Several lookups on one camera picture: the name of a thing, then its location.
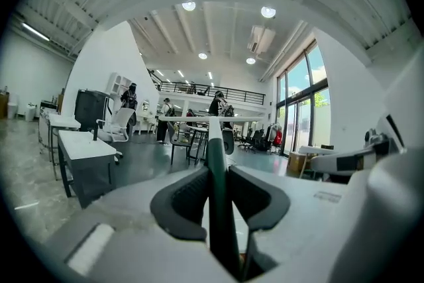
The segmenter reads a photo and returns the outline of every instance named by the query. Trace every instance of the cabinet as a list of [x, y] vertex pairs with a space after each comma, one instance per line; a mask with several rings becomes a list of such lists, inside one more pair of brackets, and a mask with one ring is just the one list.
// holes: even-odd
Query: cabinet
[[118, 74], [117, 72], [113, 72], [109, 79], [106, 93], [120, 97], [126, 90], [128, 90], [131, 83], [132, 81], [130, 79]]

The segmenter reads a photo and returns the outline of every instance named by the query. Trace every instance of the large window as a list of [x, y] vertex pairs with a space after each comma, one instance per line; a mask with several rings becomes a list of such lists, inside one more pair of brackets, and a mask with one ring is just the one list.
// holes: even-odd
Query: large window
[[297, 92], [304, 90], [309, 87], [309, 74], [307, 71], [306, 59], [302, 58], [297, 65], [295, 65], [287, 73], [287, 83], [288, 83], [288, 96], [291, 97]]
[[287, 156], [301, 146], [330, 145], [330, 93], [317, 43], [304, 50], [278, 79], [277, 122], [284, 127], [282, 154]]

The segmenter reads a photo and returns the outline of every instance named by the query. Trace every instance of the trash can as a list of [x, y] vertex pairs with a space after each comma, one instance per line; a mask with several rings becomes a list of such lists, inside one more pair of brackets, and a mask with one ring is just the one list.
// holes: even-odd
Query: trash can
[[26, 106], [25, 111], [25, 121], [33, 121], [35, 116], [35, 111], [37, 110], [37, 105], [29, 103]]

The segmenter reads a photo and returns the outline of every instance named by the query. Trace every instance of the black pants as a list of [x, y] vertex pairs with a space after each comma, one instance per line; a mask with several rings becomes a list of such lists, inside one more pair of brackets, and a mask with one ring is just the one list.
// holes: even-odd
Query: black pants
[[165, 141], [166, 136], [166, 130], [168, 130], [168, 122], [166, 121], [159, 121], [158, 122], [158, 130], [157, 130], [157, 141]]

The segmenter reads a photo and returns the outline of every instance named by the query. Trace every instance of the railing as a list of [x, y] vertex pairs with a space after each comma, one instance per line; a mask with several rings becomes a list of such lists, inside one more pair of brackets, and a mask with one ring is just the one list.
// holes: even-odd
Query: railing
[[265, 95], [262, 93], [243, 91], [240, 89], [229, 89], [227, 87], [211, 87], [202, 84], [186, 84], [186, 83], [168, 83], [162, 82], [160, 91], [187, 93], [193, 95], [202, 95], [206, 97], [214, 97], [216, 91], [222, 91], [225, 99], [243, 101], [251, 104], [264, 104]]

